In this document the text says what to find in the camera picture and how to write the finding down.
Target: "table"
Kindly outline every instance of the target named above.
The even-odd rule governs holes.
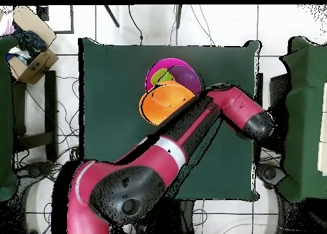
[[[84,82],[80,82],[84,90],[81,97],[84,108],[80,110],[84,115],[81,153],[85,159],[115,161],[156,129],[140,115],[139,100],[145,92],[144,80],[149,68],[160,59],[175,57],[186,61],[202,75],[207,86],[229,82],[254,93],[254,55],[259,42],[228,48],[103,46],[84,38],[79,46],[84,52],[79,59],[83,67],[80,71],[84,72]],[[198,153],[191,157],[192,162],[197,162]],[[180,182],[189,170],[182,168]],[[251,173],[252,142],[239,138],[223,124],[210,149],[181,184],[180,190],[176,194],[172,189],[170,196],[256,200],[257,194],[251,190]]]

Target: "white tile floor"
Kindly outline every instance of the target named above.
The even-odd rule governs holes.
[[[66,107],[68,121],[78,109],[78,100],[73,94],[72,85],[76,79],[67,77],[78,76],[78,37],[88,37],[102,44],[131,45],[139,44],[139,32],[133,25],[127,6],[110,6],[120,23],[116,28],[103,6],[73,6],[74,34],[58,34],[50,49],[59,56],[59,61],[52,67],[57,75],[58,100]],[[194,12],[207,30],[199,5],[193,5]],[[135,5],[131,13],[143,34],[143,45],[168,45],[172,24],[174,22],[174,6],[169,5]],[[49,7],[50,22],[54,31],[62,25],[54,22],[63,19],[68,25],[67,6]],[[262,42],[259,58],[260,72],[264,74],[265,109],[270,104],[270,78],[286,71],[278,56],[287,53],[287,42],[292,36],[304,35],[317,43],[327,41],[327,12],[322,6],[296,5],[202,5],[203,14],[210,27],[210,33],[216,45],[242,46],[248,40]],[[172,34],[172,44],[175,45],[176,32]],[[184,5],[181,13],[181,27],[178,31],[178,45],[208,45],[209,38],[195,19],[190,5]],[[44,106],[44,80],[36,85],[29,85],[33,97]],[[78,83],[74,84],[78,94]],[[28,132],[44,131],[43,114],[35,102],[26,95],[26,123]],[[65,111],[58,104],[59,142],[70,129],[65,122]],[[75,115],[72,126],[78,128],[78,114]],[[69,137],[68,144],[77,146],[78,139]],[[67,149],[67,142],[59,144],[59,151]],[[69,154],[62,156],[60,162],[68,160]],[[31,150],[26,162],[45,160],[43,147]],[[49,212],[51,211],[51,193],[53,184],[44,180],[35,184],[27,199],[27,223],[41,234],[48,228]],[[195,227],[196,234],[274,234],[278,219],[275,193],[267,191],[260,180],[256,180],[255,189],[260,199],[255,203],[243,201],[208,200],[204,202],[206,215],[198,211],[194,214],[194,224],[200,224],[202,216],[206,222]],[[195,209],[202,208],[202,201],[197,201]]]

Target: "green table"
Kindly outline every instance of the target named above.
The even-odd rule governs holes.
[[[278,189],[291,202],[327,199],[327,176],[317,169],[327,46],[312,45],[296,37],[291,39],[288,55],[281,60],[291,75],[292,90],[286,98],[289,129],[284,169],[288,177],[279,183]]]
[[[12,171],[13,95],[6,61],[8,51],[17,45],[18,41],[13,36],[0,38],[0,201],[11,198],[17,184]]]
[[[259,42],[244,47],[98,45],[82,39],[84,52],[84,157],[115,161],[156,127],[139,113],[144,80],[160,59],[179,58],[200,73],[205,85],[229,82],[254,94],[254,56]],[[190,163],[198,162],[197,151]],[[185,166],[178,178],[186,177]],[[252,142],[223,123],[209,150],[180,187],[179,199],[256,200],[251,190]]]

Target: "red robot arm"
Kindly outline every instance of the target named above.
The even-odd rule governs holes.
[[[270,115],[239,88],[211,86],[122,159],[91,160],[78,168],[69,195],[68,234],[109,234],[109,222],[130,224],[144,217],[219,117],[256,141],[273,131]]]

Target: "floor tile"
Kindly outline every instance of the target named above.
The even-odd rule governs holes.
[[[193,4],[192,7],[197,19],[208,33],[200,6]],[[201,8],[216,46],[243,46],[249,40],[257,40],[256,4],[204,4]],[[189,4],[183,5],[181,26],[178,29],[178,45],[210,43],[194,13]]]
[[[326,10],[322,10],[322,6],[313,4],[259,5],[261,55],[287,54],[288,41],[293,36],[305,36],[312,42],[325,43],[327,41]]]
[[[78,38],[95,39],[95,6],[73,6],[74,34],[57,34],[50,50],[55,54],[78,54]]]
[[[254,215],[253,234],[275,234],[278,215]]]
[[[27,84],[25,92],[25,126],[27,134],[45,132],[44,77],[36,84]]]
[[[197,200],[194,203],[194,207],[193,207],[193,212],[195,214],[201,214],[202,210],[204,210],[204,202],[203,200]]]
[[[193,215],[194,225],[201,221],[200,214]],[[251,234],[252,215],[208,214],[203,225],[194,226],[194,230],[195,234]]]
[[[278,204],[274,190],[264,188],[260,179],[255,179],[255,191],[259,193],[260,198],[254,202],[255,214],[277,214]]]
[[[51,234],[51,227],[49,227],[49,224],[45,218],[47,221],[50,218],[51,222],[51,216],[49,217],[49,214],[46,214],[45,217],[43,214],[26,214],[28,230],[36,230],[38,234]]]
[[[57,77],[57,122],[58,134],[71,134],[69,123],[74,129],[79,128],[79,68],[77,56],[60,56],[52,67]]]
[[[52,202],[53,186],[54,182],[47,178],[34,184],[27,194],[26,212],[51,212],[51,205],[47,204]]]
[[[262,107],[267,109],[270,106],[270,79],[285,74],[287,71],[284,64],[278,58],[261,57],[259,58],[259,72],[263,73]]]
[[[46,21],[53,31],[70,31],[70,5],[50,5],[49,21]]]
[[[206,200],[204,210],[209,214],[251,214],[252,202],[243,200]]]
[[[96,6],[96,41],[102,44],[140,44],[140,32],[130,18],[127,5],[109,6],[119,23],[115,26],[103,5]],[[173,4],[136,4],[130,6],[132,17],[142,31],[143,45],[168,45],[175,21]]]

